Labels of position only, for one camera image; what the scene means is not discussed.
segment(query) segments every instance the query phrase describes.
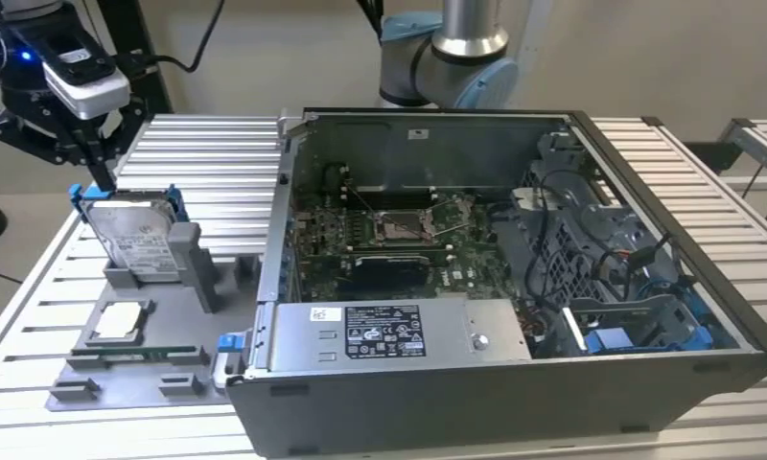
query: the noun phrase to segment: screw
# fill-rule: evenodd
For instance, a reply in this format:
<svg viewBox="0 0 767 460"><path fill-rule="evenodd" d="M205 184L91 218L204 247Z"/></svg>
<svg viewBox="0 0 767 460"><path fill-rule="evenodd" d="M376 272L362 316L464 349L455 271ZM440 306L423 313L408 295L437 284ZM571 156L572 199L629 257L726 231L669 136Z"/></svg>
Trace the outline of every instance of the screw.
<svg viewBox="0 0 767 460"><path fill-rule="evenodd" d="M475 350L485 350L488 348L488 337L481 333L473 333L472 346L475 347Z"/></svg>

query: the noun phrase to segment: warning label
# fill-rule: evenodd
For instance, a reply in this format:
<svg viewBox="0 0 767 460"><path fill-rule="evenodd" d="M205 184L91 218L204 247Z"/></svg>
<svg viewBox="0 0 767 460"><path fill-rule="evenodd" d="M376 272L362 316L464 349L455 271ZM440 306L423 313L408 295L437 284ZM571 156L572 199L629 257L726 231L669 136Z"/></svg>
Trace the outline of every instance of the warning label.
<svg viewBox="0 0 767 460"><path fill-rule="evenodd" d="M425 357L417 305L346 307L346 356Z"/></svg>
<svg viewBox="0 0 767 460"><path fill-rule="evenodd" d="M125 265L135 275L170 273L177 270L164 235L113 237Z"/></svg>

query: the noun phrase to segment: motherboard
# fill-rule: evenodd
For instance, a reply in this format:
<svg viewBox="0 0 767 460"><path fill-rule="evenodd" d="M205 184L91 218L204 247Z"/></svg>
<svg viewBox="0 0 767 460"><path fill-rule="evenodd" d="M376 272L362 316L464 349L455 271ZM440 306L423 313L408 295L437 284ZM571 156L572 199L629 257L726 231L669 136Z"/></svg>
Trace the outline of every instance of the motherboard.
<svg viewBox="0 0 767 460"><path fill-rule="evenodd" d="M301 301L517 298L476 195L346 190L294 213Z"/></svg>

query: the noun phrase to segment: aluminum extrusion table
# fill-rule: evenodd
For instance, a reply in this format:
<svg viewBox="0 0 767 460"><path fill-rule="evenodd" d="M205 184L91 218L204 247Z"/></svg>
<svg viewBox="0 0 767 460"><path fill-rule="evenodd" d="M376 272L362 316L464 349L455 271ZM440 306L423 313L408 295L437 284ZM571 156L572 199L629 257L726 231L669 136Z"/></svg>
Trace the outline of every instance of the aluminum extrusion table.
<svg viewBox="0 0 767 460"><path fill-rule="evenodd" d="M595 122L767 321L767 223L663 126L639 119ZM118 186L161 189L176 184L213 257L261 253L276 143L274 118L157 116L125 159ZM257 457L229 405L45 410L46 388L105 285L103 264L102 247L71 214L0 317L0 458ZM370 457L481 455L767 458L767 379L744 393L710 398L659 433Z"/></svg>

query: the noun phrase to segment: power supply label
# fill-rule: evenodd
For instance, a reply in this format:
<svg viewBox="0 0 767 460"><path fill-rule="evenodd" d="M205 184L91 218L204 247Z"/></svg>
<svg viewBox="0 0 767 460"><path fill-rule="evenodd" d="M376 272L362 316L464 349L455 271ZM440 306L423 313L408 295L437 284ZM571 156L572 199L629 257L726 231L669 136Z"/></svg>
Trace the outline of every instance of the power supply label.
<svg viewBox="0 0 767 460"><path fill-rule="evenodd" d="M425 357L417 305L346 307L346 356Z"/></svg>

